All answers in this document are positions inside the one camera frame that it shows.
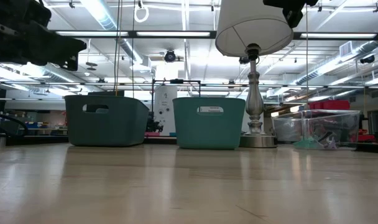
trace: clear plastic container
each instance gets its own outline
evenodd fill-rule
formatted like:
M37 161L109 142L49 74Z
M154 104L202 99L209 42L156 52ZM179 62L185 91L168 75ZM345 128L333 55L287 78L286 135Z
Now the clear plastic container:
M297 149L356 149L359 111L308 110L272 118L278 141Z

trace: table lamp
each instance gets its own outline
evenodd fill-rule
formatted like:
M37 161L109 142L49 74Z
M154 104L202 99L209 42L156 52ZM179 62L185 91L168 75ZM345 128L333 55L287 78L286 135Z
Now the table lamp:
M293 39L282 9L266 6L262 0L224 0L221 5L216 48L225 56L248 57L251 71L246 112L249 132L241 136L241 147L275 147L274 136L262 132L260 115L264 101L259 91L259 56L283 49Z

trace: table surface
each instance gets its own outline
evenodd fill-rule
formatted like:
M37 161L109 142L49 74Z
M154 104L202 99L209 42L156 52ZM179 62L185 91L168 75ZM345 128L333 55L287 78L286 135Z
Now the table surface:
M378 154L7 147L0 223L378 224Z

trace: lamp base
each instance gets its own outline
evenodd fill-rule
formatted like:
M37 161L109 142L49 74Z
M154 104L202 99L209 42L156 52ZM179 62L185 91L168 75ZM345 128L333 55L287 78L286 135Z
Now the lamp base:
M275 148L275 136L264 134L245 134L240 137L239 147Z

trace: white lampshade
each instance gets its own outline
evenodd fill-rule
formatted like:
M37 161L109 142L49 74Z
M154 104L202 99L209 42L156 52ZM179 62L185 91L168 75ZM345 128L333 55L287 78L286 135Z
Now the white lampshade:
M259 55L283 49L293 39L282 9L262 0L223 0L216 48L225 56L246 57L246 47L257 44Z

